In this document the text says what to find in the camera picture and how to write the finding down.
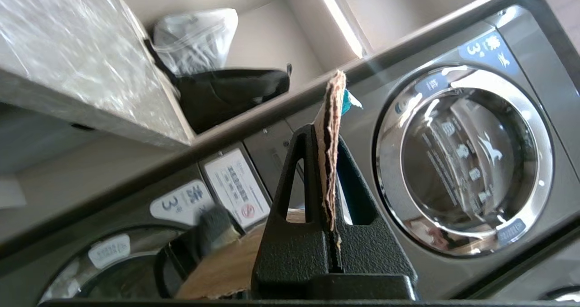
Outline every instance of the black bag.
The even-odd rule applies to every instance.
[[[199,134],[256,105],[288,92],[292,65],[287,70],[223,69],[176,77],[151,46],[145,46],[181,94],[179,105],[187,122]]]

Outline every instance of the plastic bag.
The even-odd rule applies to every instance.
[[[238,27],[236,10],[165,16],[155,25],[154,49],[176,76],[223,68]]]

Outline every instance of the light strip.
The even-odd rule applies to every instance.
[[[364,52],[363,46],[358,41],[358,38],[354,34],[352,27],[350,27],[350,24],[348,24],[346,17],[344,16],[344,14],[342,14],[342,10],[340,10],[338,4],[336,3],[336,0],[323,0],[323,1],[327,6],[328,10],[330,11],[330,14],[332,15],[332,18],[334,19],[335,23],[340,28],[340,31],[342,32],[344,39],[346,39],[346,42],[352,49],[353,53],[357,57],[362,58],[363,57],[362,54]]]

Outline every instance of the blue label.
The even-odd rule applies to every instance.
[[[526,224],[522,219],[515,219],[512,224],[498,231],[498,241],[500,246],[507,245],[516,239],[526,230]]]
[[[437,74],[429,75],[417,82],[417,84],[415,84],[415,91],[423,94],[423,96],[427,96],[431,92],[436,92],[448,87],[449,82],[447,82],[447,78],[438,72]]]
[[[506,74],[517,74],[516,59],[497,31],[459,47],[459,55],[473,62],[494,67]]]

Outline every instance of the washer door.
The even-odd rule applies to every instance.
[[[181,233],[143,227],[102,239],[64,266],[39,303],[73,297],[161,298],[155,282],[156,254]]]
[[[551,142],[534,105],[478,68],[432,70],[377,129],[379,192],[400,227],[440,253],[492,253],[534,224],[551,187]]]

